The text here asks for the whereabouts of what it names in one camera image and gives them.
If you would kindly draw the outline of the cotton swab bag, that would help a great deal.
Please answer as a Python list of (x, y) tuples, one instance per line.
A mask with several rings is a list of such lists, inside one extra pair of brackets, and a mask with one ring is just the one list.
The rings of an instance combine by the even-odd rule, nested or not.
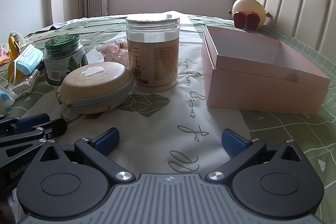
[(25, 97), (33, 91), (33, 87), (39, 80), (40, 75), (40, 71), (35, 69), (32, 74), (26, 76), (20, 83), (9, 84), (9, 90), (17, 95), (17, 99)]

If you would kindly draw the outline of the beige padded headboard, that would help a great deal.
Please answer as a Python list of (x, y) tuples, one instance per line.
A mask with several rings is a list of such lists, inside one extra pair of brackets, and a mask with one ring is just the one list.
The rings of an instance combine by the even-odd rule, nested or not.
[(298, 39), (335, 61), (336, 0), (256, 0), (269, 27)]

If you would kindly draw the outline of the yellow rabbit toy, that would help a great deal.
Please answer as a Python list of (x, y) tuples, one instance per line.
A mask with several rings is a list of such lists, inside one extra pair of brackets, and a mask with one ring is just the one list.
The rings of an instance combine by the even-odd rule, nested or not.
[(16, 77), (13, 77), (14, 73), (14, 61), (21, 54), (21, 43), (25, 44), (25, 39), (22, 35), (16, 31), (12, 31), (8, 38), (8, 44), (10, 48), (9, 57), (11, 61), (7, 67), (7, 80), (11, 83), (15, 79), (16, 83), (21, 82), (26, 75), (24, 75), (19, 69), (16, 69)]

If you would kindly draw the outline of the pink cardboard box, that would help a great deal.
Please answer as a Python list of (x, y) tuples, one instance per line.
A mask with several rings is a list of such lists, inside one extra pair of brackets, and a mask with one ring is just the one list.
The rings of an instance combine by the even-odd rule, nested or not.
[(315, 115), (328, 92), (330, 78), (280, 40), (206, 26), (201, 55), (209, 107)]

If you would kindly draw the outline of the green lid glass jar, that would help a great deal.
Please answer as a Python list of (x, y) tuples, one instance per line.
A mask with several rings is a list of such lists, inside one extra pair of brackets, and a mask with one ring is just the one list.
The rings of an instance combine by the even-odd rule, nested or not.
[(59, 36), (45, 43), (47, 82), (60, 86), (72, 71), (88, 64), (79, 34)]

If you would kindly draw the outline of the beige oval zipper case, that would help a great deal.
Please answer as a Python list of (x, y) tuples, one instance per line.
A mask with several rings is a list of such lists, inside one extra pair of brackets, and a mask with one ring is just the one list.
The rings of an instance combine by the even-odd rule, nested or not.
[(56, 97), (74, 112), (96, 114), (123, 104), (133, 85), (134, 77), (130, 69), (120, 63), (105, 61), (70, 72)]

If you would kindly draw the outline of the green patterned bedsheet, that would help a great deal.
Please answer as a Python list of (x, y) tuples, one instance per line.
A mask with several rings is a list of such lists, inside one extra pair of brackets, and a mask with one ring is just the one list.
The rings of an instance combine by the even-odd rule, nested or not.
[(317, 216), (325, 223), (335, 223), (335, 64), (299, 40), (265, 27), (262, 34), (282, 40), (330, 78), (318, 113), (311, 116), (210, 108), (206, 105), (201, 58), (202, 34), (207, 25), (233, 26), (219, 18), (181, 15), (178, 81), (167, 91), (145, 93), (134, 89), (126, 103), (112, 111), (81, 115), (59, 103), (57, 88), (41, 75), (32, 92), (17, 99), (7, 114), (25, 117), (47, 113), (52, 119), (64, 118), (68, 129), (59, 140), (61, 144), (93, 138), (116, 127), (121, 142), (110, 158), (136, 174), (210, 172), (228, 160), (221, 144), (226, 128), (270, 145), (293, 139), (324, 185)]

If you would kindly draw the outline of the cream round plush toy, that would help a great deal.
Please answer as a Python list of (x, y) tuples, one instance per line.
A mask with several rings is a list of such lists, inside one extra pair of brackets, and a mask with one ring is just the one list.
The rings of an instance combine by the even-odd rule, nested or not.
[(236, 0), (228, 11), (238, 29), (256, 31), (271, 14), (256, 0)]

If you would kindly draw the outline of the blue face mask bundle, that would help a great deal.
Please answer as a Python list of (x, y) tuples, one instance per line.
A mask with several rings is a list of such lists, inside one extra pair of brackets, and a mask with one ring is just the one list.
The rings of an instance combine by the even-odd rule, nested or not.
[(23, 52), (15, 59), (16, 69), (24, 75), (30, 75), (40, 64), (43, 58), (42, 50), (29, 44)]

